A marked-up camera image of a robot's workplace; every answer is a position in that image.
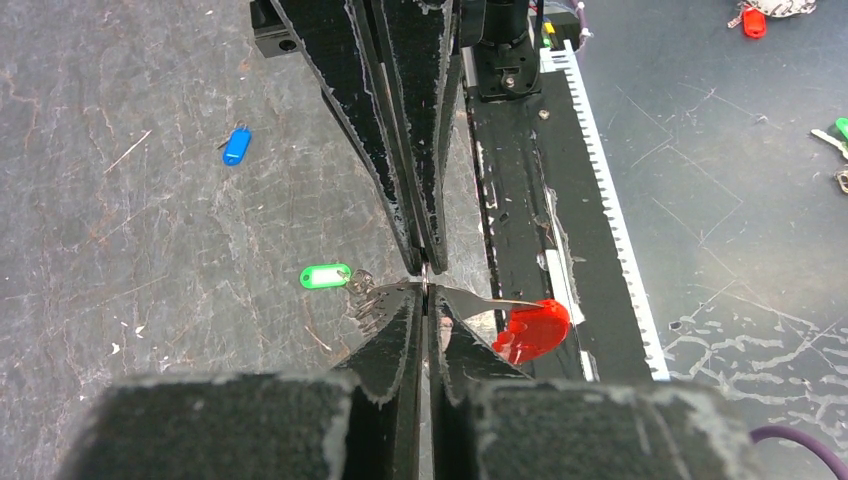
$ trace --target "screw hole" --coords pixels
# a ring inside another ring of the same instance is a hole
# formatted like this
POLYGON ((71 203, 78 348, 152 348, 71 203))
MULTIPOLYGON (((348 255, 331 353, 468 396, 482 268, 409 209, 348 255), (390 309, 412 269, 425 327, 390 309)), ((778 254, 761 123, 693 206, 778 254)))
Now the screw hole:
POLYGON ((297 44, 294 43, 293 40, 283 40, 282 42, 280 42, 280 50, 284 52, 291 52, 294 51, 294 49, 296 48, 297 44))

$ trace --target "concrete floor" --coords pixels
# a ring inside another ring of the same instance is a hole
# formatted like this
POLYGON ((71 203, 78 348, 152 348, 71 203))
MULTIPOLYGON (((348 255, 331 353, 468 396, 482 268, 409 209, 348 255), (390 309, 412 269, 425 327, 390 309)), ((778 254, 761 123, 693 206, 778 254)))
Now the concrete floor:
MULTIPOLYGON (((650 3, 593 2, 582 65, 670 367, 848 458, 848 198, 807 136, 848 112, 848 7, 754 43, 725 28, 735 1, 650 3)), ((116 377, 314 371, 361 340, 345 295, 298 274, 394 281, 400 258, 311 74, 261 58, 246 3, 0 12, 0 477, 50 478, 116 377), (237 121, 254 142, 227 168, 237 121)), ((443 282, 485 293, 464 125, 443 282)), ((799 449, 761 452, 766 478, 827 478, 799 449)))

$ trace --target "red key tag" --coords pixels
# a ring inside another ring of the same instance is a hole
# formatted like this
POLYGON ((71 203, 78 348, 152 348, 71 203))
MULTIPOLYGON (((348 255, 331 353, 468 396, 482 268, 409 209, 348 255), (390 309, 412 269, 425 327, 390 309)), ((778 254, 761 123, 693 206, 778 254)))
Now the red key tag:
POLYGON ((506 331, 492 348, 504 359, 520 365, 556 348, 571 330, 568 310, 556 300, 538 302, 542 308, 513 310, 506 331))
POLYGON ((766 36, 766 16, 759 10, 748 7, 742 12, 742 27, 745 29, 745 35, 763 38, 766 36))

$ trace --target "scratched floor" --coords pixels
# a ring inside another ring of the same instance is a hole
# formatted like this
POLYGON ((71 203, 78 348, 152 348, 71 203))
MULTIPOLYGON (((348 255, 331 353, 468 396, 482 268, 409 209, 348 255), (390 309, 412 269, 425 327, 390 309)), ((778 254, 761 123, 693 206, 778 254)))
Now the scratched floor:
MULTIPOLYGON (((247 7, 0 3, 0 478, 51 478, 117 377, 343 358, 361 341, 352 311, 300 287, 308 265, 404 277, 311 73, 252 48, 247 7), (254 139, 227 168, 215 147, 237 121, 254 139)), ((485 293, 465 128, 441 281, 485 293)))
MULTIPOLYGON (((819 3, 753 42, 735 0, 587 2, 582 70, 675 377, 848 460, 844 162, 808 135, 848 116, 848 4, 819 3)), ((768 479, 831 478, 760 451, 768 479)))

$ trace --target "white rack strip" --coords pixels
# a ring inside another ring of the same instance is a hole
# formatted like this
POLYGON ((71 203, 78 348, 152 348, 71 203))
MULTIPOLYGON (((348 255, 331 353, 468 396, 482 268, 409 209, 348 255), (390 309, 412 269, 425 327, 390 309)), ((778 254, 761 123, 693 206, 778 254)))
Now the white rack strip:
POLYGON ((615 185, 601 144, 598 127, 595 124, 595 117, 589 107, 589 97, 586 95, 586 87, 583 84, 583 77, 580 75, 580 67, 571 50, 571 45, 566 43, 565 46, 566 50, 558 52, 552 52, 549 48, 542 49, 542 72, 563 71, 568 78, 571 97, 574 99, 574 109, 583 129, 586 149, 595 169, 595 178, 601 189, 604 210, 615 237, 618 259, 624 271, 624 279, 627 282, 627 288, 630 290, 630 301, 636 312, 636 321, 639 323, 639 331, 642 334, 645 361, 651 369, 654 380, 669 380, 668 366, 660 344, 657 326, 654 323, 654 316, 651 314, 648 295, 645 292, 645 286, 642 284, 642 276, 639 274, 633 246, 630 244, 630 235, 627 233, 624 214, 618 202, 618 195, 615 193, 615 185))

